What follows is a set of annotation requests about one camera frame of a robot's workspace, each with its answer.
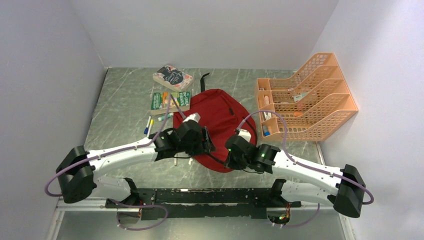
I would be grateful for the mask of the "red backpack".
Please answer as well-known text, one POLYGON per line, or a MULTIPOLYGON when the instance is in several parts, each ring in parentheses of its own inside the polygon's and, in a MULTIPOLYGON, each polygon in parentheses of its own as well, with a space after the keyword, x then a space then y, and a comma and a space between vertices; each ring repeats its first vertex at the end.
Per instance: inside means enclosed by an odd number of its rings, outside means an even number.
POLYGON ((184 111, 185 116, 198 113, 199 124, 206 127, 216 150, 209 155, 202 154, 193 158, 204 167, 219 173, 232 170, 225 167, 228 156, 226 141, 235 134, 235 129, 249 115, 248 110, 236 99, 222 89, 206 89, 204 74, 200 79, 200 93, 190 101, 190 108, 184 111))

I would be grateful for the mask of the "green paperback book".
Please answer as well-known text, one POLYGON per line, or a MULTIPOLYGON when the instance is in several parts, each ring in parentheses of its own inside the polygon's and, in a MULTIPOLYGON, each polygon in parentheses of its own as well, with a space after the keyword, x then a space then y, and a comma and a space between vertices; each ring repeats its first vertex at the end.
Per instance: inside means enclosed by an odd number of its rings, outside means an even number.
POLYGON ((154 92, 151 98, 150 112, 153 115, 168 112, 188 111, 191 106, 192 94, 190 91, 182 92, 154 92))

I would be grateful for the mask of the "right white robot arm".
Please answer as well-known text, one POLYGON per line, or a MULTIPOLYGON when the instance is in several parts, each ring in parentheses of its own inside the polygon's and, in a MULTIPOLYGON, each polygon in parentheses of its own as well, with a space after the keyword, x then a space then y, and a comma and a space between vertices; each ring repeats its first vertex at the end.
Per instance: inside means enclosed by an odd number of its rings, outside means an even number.
POLYGON ((257 173, 282 174, 299 180, 275 181, 269 197, 275 207, 309 202, 332 205, 338 213, 350 218, 360 217, 365 204, 366 184, 356 167, 349 164, 343 168, 321 165, 290 155, 276 146, 256 146, 247 140, 246 133, 242 130, 225 142, 227 168, 249 168, 257 173))

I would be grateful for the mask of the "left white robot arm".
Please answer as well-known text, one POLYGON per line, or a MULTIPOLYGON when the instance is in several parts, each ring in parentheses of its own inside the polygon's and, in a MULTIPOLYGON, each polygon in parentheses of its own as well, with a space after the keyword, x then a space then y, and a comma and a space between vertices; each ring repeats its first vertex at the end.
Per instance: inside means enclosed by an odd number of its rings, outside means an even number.
POLYGON ((125 145, 100 150, 72 148, 56 169, 61 196, 73 204, 86 198, 106 198, 126 208, 139 200, 135 183, 129 178, 112 178, 111 171, 141 163, 173 158, 179 153, 190 157, 216 150, 208 129, 199 124, 200 116, 186 117, 177 128, 167 128, 125 145))

